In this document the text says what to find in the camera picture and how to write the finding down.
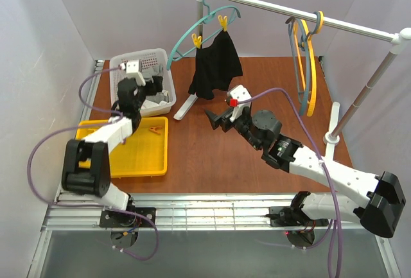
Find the yellow hanger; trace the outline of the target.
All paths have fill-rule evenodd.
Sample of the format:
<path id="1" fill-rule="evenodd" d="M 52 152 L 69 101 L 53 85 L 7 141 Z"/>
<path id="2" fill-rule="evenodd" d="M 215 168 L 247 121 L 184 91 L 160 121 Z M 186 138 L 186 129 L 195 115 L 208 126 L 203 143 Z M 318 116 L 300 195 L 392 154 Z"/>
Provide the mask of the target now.
<path id="1" fill-rule="evenodd" d="M 293 65 L 300 103 L 299 115 L 311 117 L 317 103 L 317 69 L 312 38 L 318 34 L 324 23 L 322 11 L 314 12 L 317 20 L 310 30 L 304 19 L 291 18 L 288 36 L 292 50 Z"/>

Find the grey-blue hanger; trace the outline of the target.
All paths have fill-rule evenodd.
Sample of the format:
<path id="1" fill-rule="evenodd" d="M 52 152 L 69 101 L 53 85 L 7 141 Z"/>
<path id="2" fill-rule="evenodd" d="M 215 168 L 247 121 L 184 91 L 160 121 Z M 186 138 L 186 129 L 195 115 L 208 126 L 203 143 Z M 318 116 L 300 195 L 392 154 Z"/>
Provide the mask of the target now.
<path id="1" fill-rule="evenodd" d="M 297 82 L 298 101 L 300 103 L 299 115 L 303 116 L 309 104 L 311 82 L 310 47 L 308 46 L 309 30 L 302 19 L 289 17 L 285 23 L 288 27 L 288 37 Z"/>

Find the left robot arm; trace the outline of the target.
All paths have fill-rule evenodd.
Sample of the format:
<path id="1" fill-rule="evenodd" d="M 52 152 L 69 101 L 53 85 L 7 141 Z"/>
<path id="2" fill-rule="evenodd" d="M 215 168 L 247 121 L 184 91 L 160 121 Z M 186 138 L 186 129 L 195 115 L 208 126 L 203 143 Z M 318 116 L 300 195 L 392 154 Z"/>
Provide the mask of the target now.
<path id="1" fill-rule="evenodd" d="M 148 96 L 163 90 L 163 77 L 124 78 L 118 83 L 118 99 L 109 111 L 107 124 L 83 139 L 66 144 L 62 170 L 62 188 L 77 195 L 89 195 L 100 205 L 124 211 L 129 194 L 111 182 L 111 151 L 138 129 L 141 107 Z"/>

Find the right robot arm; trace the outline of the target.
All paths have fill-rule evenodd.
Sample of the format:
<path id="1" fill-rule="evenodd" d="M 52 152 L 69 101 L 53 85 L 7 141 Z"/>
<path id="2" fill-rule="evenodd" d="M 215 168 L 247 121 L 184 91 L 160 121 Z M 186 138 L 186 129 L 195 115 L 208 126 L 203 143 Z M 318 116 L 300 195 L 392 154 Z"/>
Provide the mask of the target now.
<path id="1" fill-rule="evenodd" d="M 234 108 L 206 116 L 213 129 L 235 129 L 261 158 L 274 169 L 314 180 L 330 188 L 330 193 L 300 191 L 290 205 L 270 213 L 277 225 L 305 226 L 326 220 L 358 223 L 367 231 L 392 238 L 406 199 L 398 177 L 362 172 L 316 154 L 308 146 L 281 133 L 282 124 L 269 110 L 255 114 L 250 107 L 233 119 Z"/>

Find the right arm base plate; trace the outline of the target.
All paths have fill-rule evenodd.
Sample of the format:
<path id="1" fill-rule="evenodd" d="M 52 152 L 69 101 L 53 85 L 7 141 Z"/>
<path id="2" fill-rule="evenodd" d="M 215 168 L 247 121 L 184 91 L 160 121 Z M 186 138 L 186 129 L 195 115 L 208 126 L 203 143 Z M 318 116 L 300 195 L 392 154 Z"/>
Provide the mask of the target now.
<path id="1" fill-rule="evenodd" d="M 282 227 L 325 227 L 329 225 L 328 219 L 308 218 L 301 210 L 290 207 L 269 207 L 265 217 L 270 219 L 271 226 Z"/>

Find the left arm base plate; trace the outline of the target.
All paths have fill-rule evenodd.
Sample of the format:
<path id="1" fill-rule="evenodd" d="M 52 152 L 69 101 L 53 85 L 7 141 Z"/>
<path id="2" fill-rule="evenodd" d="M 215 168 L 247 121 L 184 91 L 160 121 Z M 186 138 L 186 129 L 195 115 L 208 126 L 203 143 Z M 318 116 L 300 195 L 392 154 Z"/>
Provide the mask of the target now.
<path id="1" fill-rule="evenodd" d="M 156 208 L 154 207 L 132 207 L 131 210 L 155 223 Z M 99 226 L 101 228 L 133 228 L 151 227 L 145 219 L 132 214 L 122 214 L 115 211 L 104 210 L 101 212 Z"/>

